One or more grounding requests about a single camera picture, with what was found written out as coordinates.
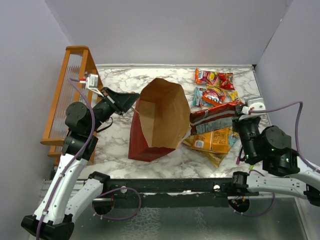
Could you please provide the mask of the red white chips bag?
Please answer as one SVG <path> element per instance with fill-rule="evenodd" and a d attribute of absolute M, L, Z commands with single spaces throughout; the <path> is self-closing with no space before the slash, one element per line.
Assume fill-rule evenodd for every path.
<path fill-rule="evenodd" d="M 228 102 L 192 112 L 189 115 L 190 135 L 196 136 L 231 127 L 233 120 L 242 114 L 243 106 L 241 102 Z"/>

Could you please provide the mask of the orange chips bag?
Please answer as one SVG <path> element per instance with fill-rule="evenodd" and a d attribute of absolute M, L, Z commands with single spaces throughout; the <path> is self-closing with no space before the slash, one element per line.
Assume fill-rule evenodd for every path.
<path fill-rule="evenodd" d="M 227 154 L 229 151 L 229 128 L 196 135 L 192 148 L 210 153 Z"/>

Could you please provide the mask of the yellow M&M's bag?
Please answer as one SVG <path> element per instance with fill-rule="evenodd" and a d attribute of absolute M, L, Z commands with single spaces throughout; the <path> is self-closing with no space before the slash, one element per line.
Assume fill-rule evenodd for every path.
<path fill-rule="evenodd" d="M 233 102 L 237 102 L 237 103 L 241 102 L 241 98 L 239 97 L 237 91 L 231 91 L 228 94 Z"/>

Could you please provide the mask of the red brown paper bag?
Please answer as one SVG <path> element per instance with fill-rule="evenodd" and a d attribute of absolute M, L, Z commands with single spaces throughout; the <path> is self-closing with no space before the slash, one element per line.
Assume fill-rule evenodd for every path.
<path fill-rule="evenodd" d="M 176 150 L 190 130 L 190 113 L 180 84 L 153 79 L 135 104 L 128 158 L 151 162 Z"/>

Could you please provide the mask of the gold crispy snack bag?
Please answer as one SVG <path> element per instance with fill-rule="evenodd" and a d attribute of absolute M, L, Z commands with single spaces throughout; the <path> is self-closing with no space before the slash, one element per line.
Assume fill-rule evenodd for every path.
<path fill-rule="evenodd" d="M 229 132 L 228 132 L 228 153 L 229 153 L 230 149 L 233 147 L 233 145 L 239 139 L 239 134 L 237 132 L 233 131 L 231 127 L 228 127 L 228 128 L 229 128 Z M 227 156 L 228 153 L 225 153 L 225 154 L 223 154 L 223 153 L 214 153 L 214 152 L 208 152 L 208 151 L 193 149 L 192 148 L 192 144 L 193 144 L 193 141 L 194 141 L 194 137 L 195 137 L 195 135 L 188 136 L 183 141 L 183 143 L 185 145 L 189 146 L 192 150 L 195 150 L 198 153 L 200 153 L 201 155 L 207 157 L 210 160 L 210 162 L 216 168 L 219 168 L 221 162 Z"/>

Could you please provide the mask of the orange white snack packet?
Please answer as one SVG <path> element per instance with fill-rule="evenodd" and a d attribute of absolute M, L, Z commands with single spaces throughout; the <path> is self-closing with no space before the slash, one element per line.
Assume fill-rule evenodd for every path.
<path fill-rule="evenodd" d="M 218 86 L 207 85 L 206 90 L 202 94 L 202 100 L 212 106 L 220 106 L 224 103 L 227 91 Z"/>

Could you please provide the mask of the red snack packet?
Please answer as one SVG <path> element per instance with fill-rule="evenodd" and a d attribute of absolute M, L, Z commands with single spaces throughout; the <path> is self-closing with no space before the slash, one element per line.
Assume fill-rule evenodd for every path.
<path fill-rule="evenodd" d="M 232 91 L 235 90 L 233 84 L 234 74 L 232 72 L 218 73 L 217 76 L 220 80 L 220 88 Z"/>

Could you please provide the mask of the green Fox's candy bag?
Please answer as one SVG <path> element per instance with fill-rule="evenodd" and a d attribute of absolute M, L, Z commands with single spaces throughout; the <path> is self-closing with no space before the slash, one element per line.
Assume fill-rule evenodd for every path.
<path fill-rule="evenodd" d="M 206 92 L 205 88 L 196 87 L 193 91 L 193 105 L 195 107 L 204 107 L 205 103 L 202 99 L 203 94 Z"/>

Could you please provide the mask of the colourful Fox's fruits bag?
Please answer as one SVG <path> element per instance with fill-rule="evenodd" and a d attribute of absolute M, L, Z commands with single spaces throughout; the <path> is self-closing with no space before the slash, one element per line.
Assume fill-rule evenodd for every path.
<path fill-rule="evenodd" d="M 196 84 L 208 84 L 212 86 L 219 86 L 220 79 L 218 73 L 215 71 L 195 69 L 195 83 Z"/>

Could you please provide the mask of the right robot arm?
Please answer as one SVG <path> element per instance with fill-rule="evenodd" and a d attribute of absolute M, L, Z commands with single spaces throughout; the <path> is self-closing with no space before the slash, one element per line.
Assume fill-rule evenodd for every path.
<path fill-rule="evenodd" d="M 262 163 L 267 176 L 234 172 L 229 189 L 236 195 L 243 193 L 277 193 L 308 200 L 320 205 L 320 174 L 316 166 L 305 164 L 291 147 L 291 137 L 272 125 L 259 131 L 260 117 L 233 121 L 233 130 L 239 134 L 244 161 Z"/>

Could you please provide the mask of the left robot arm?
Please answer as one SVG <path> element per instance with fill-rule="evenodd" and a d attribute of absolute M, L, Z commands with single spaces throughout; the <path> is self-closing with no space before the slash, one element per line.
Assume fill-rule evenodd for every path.
<path fill-rule="evenodd" d="M 93 172 L 83 187 L 72 195 L 78 177 L 90 160 L 103 122 L 112 114 L 123 115 L 138 100 L 139 94 L 118 93 L 104 87 L 102 100 L 94 107 L 89 102 L 71 103 L 66 109 L 68 133 L 63 140 L 57 171 L 45 197 L 32 215 L 23 218 L 21 226 L 38 240 L 68 240 L 75 222 L 95 198 L 112 196 L 129 187 L 110 188 L 110 177 Z"/>

